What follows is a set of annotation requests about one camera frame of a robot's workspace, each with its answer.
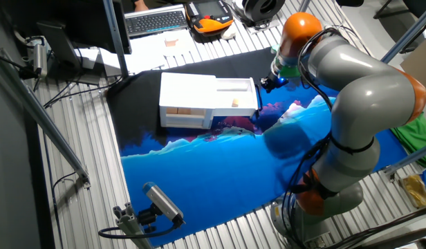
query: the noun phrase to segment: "white box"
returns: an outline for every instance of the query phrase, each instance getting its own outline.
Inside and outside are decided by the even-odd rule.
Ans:
[[[163,73],[159,111],[162,127],[210,129],[215,116],[252,116],[258,109],[252,78]]]

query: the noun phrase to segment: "desk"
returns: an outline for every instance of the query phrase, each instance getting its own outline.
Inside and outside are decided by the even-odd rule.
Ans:
[[[278,14],[280,20],[285,22],[287,17],[297,12],[298,7],[298,0],[287,1]],[[307,11],[319,19],[338,24],[337,11],[331,0],[312,1]],[[256,35],[250,35],[239,23],[237,27],[239,32],[235,39],[212,41],[210,38],[204,38],[203,43],[195,44],[196,50],[191,50],[183,55],[167,57],[166,64],[162,69],[259,50],[275,45],[281,39],[281,26]],[[352,44],[360,50],[364,50],[353,35],[342,33],[349,38]],[[100,84],[107,85],[107,79],[102,78]],[[73,85],[71,93],[94,88],[94,86]],[[63,87],[65,87],[65,83],[40,84],[36,94],[41,103],[45,103]],[[89,190],[74,186],[76,176],[69,177],[72,179],[71,181],[64,181],[55,189],[59,200],[59,225],[64,247],[135,248],[130,240],[109,240],[98,236],[99,229],[115,226],[112,207],[117,205],[123,207],[124,203],[129,201],[111,114],[104,93],[92,91],[75,95],[71,100],[63,99],[54,104],[53,108],[48,109],[48,113],[76,151],[79,159],[85,163],[92,179],[92,187]],[[44,139],[40,137],[40,140],[44,170],[47,185],[49,185]],[[73,172],[49,140],[46,141],[46,146],[52,167],[53,182]],[[420,167],[417,165],[409,165],[400,169],[398,175],[403,177],[407,174],[415,174],[419,169]],[[366,177],[360,181],[360,184],[364,188],[364,202],[354,210],[328,220],[332,227],[332,235],[324,236],[323,240],[327,244],[339,241],[360,230],[389,222],[415,210],[398,184],[382,181],[379,174]],[[52,207],[50,190],[48,190],[48,197]],[[61,248],[57,233],[58,224],[55,222],[53,212],[51,214],[55,243],[57,248]],[[285,242],[286,240],[276,232],[270,222],[270,204],[267,203],[235,220],[197,232],[164,245],[162,248],[280,249],[284,248]]]

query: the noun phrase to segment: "black cable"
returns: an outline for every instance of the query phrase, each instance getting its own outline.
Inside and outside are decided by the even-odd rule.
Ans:
[[[107,234],[105,232],[121,230],[121,229],[120,228],[105,228],[105,229],[98,231],[98,234],[101,237],[108,238],[108,239],[147,239],[147,238],[153,238],[153,237],[158,237],[158,236],[163,236],[163,235],[169,234],[171,231],[175,230],[176,228],[178,228],[178,225],[174,223],[173,226],[166,231],[154,232],[152,234],[138,234],[138,235]]]
[[[81,50],[80,50],[80,48],[76,48],[76,49],[80,53],[80,57],[81,57],[81,70],[83,70],[84,69],[84,59],[82,58]]]
[[[371,56],[371,54],[370,54],[370,52],[368,51],[368,49],[367,49],[367,47],[364,45],[364,43],[360,40],[360,38],[358,37],[358,35],[356,34],[356,32],[354,32],[354,30],[353,29],[351,29],[351,28],[349,28],[349,27],[346,27],[346,26],[340,26],[340,28],[343,28],[343,29],[345,29],[345,30],[348,30],[348,31],[350,31],[356,38],[358,38],[358,40],[359,40],[359,42],[360,42],[360,44],[362,45],[362,47],[364,47],[364,49],[365,49],[365,52],[367,52],[367,54],[368,55],[370,55]]]
[[[315,91],[317,91],[317,93],[324,99],[325,103],[327,104],[328,108],[331,109],[333,108],[333,103],[331,103],[330,99],[328,98],[327,94],[325,94],[315,83],[314,81],[311,79],[310,73],[306,70],[304,64],[303,64],[303,60],[305,55],[308,53],[308,50],[310,48],[312,48],[314,45],[316,45],[318,43],[318,41],[320,40],[320,38],[327,34],[339,34],[340,32],[338,30],[336,30],[335,28],[327,28],[321,32],[318,32],[317,34],[315,34],[313,37],[311,37],[306,44],[299,50],[299,54],[298,54],[298,70],[299,70],[299,74],[301,75],[301,79],[302,79],[302,86],[305,89],[308,88],[313,88]],[[330,140],[330,133],[328,133],[323,139],[319,140],[316,144],[313,145],[313,147],[311,149],[309,149],[303,156],[302,159],[299,163],[299,165],[297,166],[295,173],[293,173],[290,181],[288,182],[288,187],[286,189],[286,193],[283,197],[282,200],[282,205],[281,205],[281,218],[282,221],[284,223],[284,227],[287,231],[287,235],[302,249],[306,249],[306,246],[304,245],[304,243],[301,241],[301,239],[299,238],[299,236],[297,235],[297,231],[296,231],[296,226],[295,226],[295,220],[294,220],[294,211],[295,211],[295,207],[294,207],[294,203],[291,203],[293,200],[293,193],[290,192],[290,194],[288,195],[287,198],[287,194],[290,191],[291,187],[293,185],[296,185],[298,182],[298,178],[299,178],[299,173],[301,172],[302,169],[302,165],[305,163],[306,160],[311,159],[312,157],[314,157],[318,152],[320,152],[323,148],[325,148],[325,146],[328,144]],[[287,217],[288,220],[290,222],[290,231],[286,225],[285,219],[284,219],[284,208],[285,208],[285,202],[287,199]]]
[[[12,61],[10,61],[10,60],[8,60],[8,59],[4,58],[4,57],[1,57],[1,56],[0,56],[0,60],[2,60],[2,61],[4,61],[4,62],[7,62],[7,63],[9,63],[9,64],[12,64],[13,66],[16,66],[17,68],[19,68],[19,69],[21,69],[21,70],[24,70],[24,71],[30,72],[30,74],[33,74],[33,70],[30,70],[30,69],[28,69],[28,68],[26,68],[26,67],[24,67],[24,66],[21,66],[21,65],[19,65],[19,64],[17,64],[17,63],[14,63],[14,62],[12,62]]]
[[[70,173],[70,174],[68,174],[68,175],[65,175],[65,176],[63,176],[63,177],[59,178],[59,179],[58,179],[58,181],[56,181],[56,182],[55,182],[55,184],[53,184],[52,191],[54,191],[54,190],[55,190],[56,185],[57,185],[60,181],[62,181],[62,179],[66,178],[66,177],[69,177],[69,176],[71,176],[71,175],[73,175],[73,174],[75,174],[75,173],[76,173],[76,172],[73,172],[73,173]]]
[[[52,101],[54,101],[55,100],[55,98],[57,98],[59,95],[61,95],[61,93],[62,92],[64,92],[69,86],[70,86],[70,84],[71,83],[68,83],[68,82],[66,82],[67,83],[67,86],[66,87],[64,87],[61,91],[59,91],[59,93],[57,94],[57,95],[55,95],[55,97],[53,97],[53,98],[51,98],[49,101],[47,101],[47,103],[46,104],[44,104],[44,108],[47,108],[47,107],[50,107],[50,103],[52,102]]]
[[[42,132],[42,135],[44,137],[44,149],[46,150],[48,175],[50,177],[50,187],[53,190],[53,185],[52,185],[52,178],[53,178],[52,177],[52,168],[50,166],[50,156],[48,155],[46,133]],[[53,211],[55,213],[56,226],[57,226],[57,229],[58,229],[59,242],[61,243],[61,248],[64,249],[64,245],[62,244],[61,226],[59,225],[59,215],[58,215],[58,208],[57,208],[57,204],[56,204],[55,191],[52,191],[52,200],[53,200]]]
[[[41,45],[42,45],[42,46],[45,46],[45,45],[46,45],[46,44],[45,44],[45,42],[44,42],[44,38],[43,38],[43,37],[40,37],[40,36],[37,36],[37,37],[30,37],[30,38],[26,39],[26,47],[27,47],[27,48],[35,48],[35,46],[29,46],[29,45],[27,45],[27,44],[28,44],[29,42],[33,41],[33,40],[36,40],[36,39],[41,40]]]
[[[51,101],[51,102],[49,102],[49,103],[46,103],[46,104],[44,105],[44,108],[51,107],[54,103],[58,102],[59,100],[61,100],[61,99],[63,99],[63,98],[71,97],[71,96],[78,95],[78,94],[82,94],[82,93],[88,93],[88,92],[96,91],[96,90],[100,90],[100,89],[110,88],[110,87],[112,87],[114,84],[119,83],[119,82],[121,81],[121,79],[119,79],[119,80],[115,81],[114,83],[111,83],[111,84],[109,84],[109,85],[107,85],[107,86],[100,86],[100,87],[95,88],[95,89],[89,89],[89,90],[80,91],[80,92],[77,92],[77,93],[71,93],[71,94],[68,94],[68,95],[61,96],[61,97],[59,97],[59,98],[57,98],[57,99],[55,99],[55,100],[53,100],[53,101]]]
[[[50,50],[50,51],[48,52],[48,55],[47,55],[47,62],[48,62],[48,60],[50,59],[50,56],[51,56],[51,55],[52,55],[52,51]],[[40,77],[38,77],[38,79],[36,80],[35,86],[33,87],[33,93],[37,90],[40,79],[41,79],[41,78],[40,78]]]

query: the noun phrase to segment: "monitor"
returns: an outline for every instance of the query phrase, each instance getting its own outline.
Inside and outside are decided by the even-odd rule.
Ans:
[[[23,37],[43,35],[59,64],[81,69],[74,48],[97,46],[115,53],[103,0],[0,0],[0,6]],[[121,0],[113,0],[124,53],[131,47]]]

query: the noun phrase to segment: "small wooden cube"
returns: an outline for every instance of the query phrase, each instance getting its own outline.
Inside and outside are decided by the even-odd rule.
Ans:
[[[167,107],[167,114],[178,114],[178,109],[176,107]]]
[[[190,108],[178,108],[178,114],[190,115],[192,110]]]
[[[169,41],[165,40],[165,46],[166,46],[166,47],[176,46],[176,42],[177,42],[178,40],[179,40],[179,39],[169,40]]]
[[[238,107],[239,106],[239,100],[233,99],[232,107]]]

